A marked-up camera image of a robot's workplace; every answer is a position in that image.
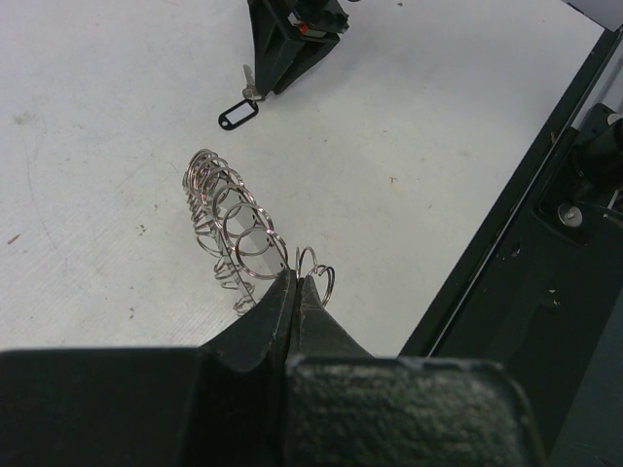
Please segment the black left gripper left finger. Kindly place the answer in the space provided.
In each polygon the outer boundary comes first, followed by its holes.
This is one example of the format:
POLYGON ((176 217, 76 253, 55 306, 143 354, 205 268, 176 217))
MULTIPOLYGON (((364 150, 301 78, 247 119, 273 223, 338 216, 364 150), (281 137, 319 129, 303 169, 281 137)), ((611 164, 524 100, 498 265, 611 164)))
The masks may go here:
POLYGON ((196 347, 1 355, 5 466, 278 466, 297 280, 196 347))

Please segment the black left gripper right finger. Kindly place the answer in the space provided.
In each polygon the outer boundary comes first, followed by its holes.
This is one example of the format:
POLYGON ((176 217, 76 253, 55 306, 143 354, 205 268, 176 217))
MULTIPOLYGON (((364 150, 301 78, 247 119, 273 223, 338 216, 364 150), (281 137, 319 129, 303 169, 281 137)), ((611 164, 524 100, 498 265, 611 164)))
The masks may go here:
POLYGON ((544 466, 530 402, 497 363, 375 358, 298 284, 284 388, 288 466, 544 466))

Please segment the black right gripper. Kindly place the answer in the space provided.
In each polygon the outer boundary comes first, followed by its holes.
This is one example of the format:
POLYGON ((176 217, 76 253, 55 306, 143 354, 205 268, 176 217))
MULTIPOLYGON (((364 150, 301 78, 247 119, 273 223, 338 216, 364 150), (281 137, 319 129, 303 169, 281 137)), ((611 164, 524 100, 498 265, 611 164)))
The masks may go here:
POLYGON ((255 88, 260 95, 283 93, 329 55, 340 43, 339 34, 349 28, 348 14, 336 0, 255 0, 247 4, 255 88))

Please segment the key with black tag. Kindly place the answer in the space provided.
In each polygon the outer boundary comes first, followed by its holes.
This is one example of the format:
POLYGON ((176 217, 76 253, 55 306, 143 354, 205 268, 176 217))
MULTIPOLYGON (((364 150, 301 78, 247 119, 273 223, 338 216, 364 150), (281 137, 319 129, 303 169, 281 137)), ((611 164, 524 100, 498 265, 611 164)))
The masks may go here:
POLYGON ((251 67, 243 65, 246 85, 242 90, 242 101, 230 109, 221 113, 218 117, 218 125, 227 131, 237 129, 259 114, 259 103, 264 96, 257 90, 251 67))

